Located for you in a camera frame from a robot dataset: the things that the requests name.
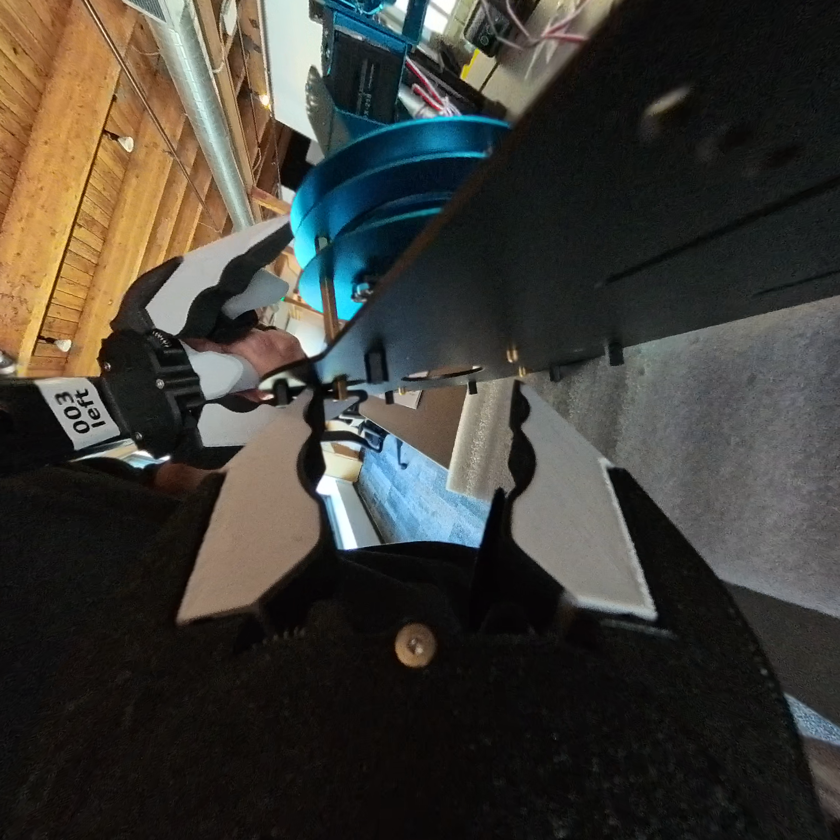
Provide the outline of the blue toy robot arm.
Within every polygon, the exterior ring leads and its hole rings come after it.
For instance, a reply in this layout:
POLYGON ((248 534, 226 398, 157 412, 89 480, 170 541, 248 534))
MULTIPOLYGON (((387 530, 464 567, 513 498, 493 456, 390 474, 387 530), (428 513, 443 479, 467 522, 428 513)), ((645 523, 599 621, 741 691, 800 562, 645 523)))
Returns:
POLYGON ((546 371, 838 295, 838 2, 623 2, 506 129, 397 123, 310 171, 301 281, 366 300, 276 378, 546 371))

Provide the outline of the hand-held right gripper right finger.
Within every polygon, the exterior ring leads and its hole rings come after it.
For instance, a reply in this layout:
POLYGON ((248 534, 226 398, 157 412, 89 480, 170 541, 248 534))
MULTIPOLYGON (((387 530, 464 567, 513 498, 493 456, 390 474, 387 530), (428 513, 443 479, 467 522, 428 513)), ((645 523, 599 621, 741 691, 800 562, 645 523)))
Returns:
POLYGON ((471 628, 548 634, 565 607, 655 625, 613 464, 520 381, 508 420, 513 488, 491 502, 471 579, 471 628))

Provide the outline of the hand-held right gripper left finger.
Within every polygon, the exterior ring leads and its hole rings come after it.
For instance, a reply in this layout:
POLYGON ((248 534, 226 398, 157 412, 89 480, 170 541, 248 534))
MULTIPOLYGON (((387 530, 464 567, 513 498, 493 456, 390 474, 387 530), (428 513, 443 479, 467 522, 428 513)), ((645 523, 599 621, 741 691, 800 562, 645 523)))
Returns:
POLYGON ((272 415, 224 470, 175 616, 181 632, 244 619, 259 638, 292 638, 334 596, 339 554, 317 492, 322 397, 304 392, 272 415))

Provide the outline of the silver ventilation duct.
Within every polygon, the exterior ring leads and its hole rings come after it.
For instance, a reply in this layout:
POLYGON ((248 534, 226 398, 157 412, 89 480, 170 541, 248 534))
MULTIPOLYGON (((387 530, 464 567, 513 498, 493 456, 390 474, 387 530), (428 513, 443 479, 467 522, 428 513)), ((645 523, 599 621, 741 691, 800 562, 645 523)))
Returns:
POLYGON ((194 2, 152 2, 151 28, 234 230, 255 223, 194 2))

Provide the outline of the white foam sheet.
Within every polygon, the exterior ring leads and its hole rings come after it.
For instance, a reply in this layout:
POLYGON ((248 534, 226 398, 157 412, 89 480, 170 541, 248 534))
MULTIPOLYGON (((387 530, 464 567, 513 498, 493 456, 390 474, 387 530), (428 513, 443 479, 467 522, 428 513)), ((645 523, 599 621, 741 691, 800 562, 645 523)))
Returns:
POLYGON ((838 617, 838 327, 833 297, 523 382, 724 581, 838 617))

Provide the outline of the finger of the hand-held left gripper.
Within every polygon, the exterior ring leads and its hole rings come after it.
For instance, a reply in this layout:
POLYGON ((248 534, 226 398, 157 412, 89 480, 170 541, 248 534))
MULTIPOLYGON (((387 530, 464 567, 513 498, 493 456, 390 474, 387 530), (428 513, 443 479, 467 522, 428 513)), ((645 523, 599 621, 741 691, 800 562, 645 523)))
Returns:
POLYGON ((148 303, 152 327, 182 340, 226 328, 236 320, 225 317, 226 300, 281 256, 291 234, 288 218, 271 218, 187 253, 148 303))
POLYGON ((226 300, 224 315, 228 319, 237 319, 247 312, 273 306, 285 297, 289 284, 268 269, 259 269, 248 283, 247 288, 226 300))

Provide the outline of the person's left hand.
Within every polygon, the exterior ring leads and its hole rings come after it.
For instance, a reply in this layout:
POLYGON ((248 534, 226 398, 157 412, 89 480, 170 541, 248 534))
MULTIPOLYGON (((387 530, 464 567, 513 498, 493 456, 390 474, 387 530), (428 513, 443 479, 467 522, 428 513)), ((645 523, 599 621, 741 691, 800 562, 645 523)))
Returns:
POLYGON ((307 359, 298 339, 277 329, 252 329, 227 344, 188 339, 182 345, 209 401, 236 394, 259 402, 258 385, 269 373, 307 359))

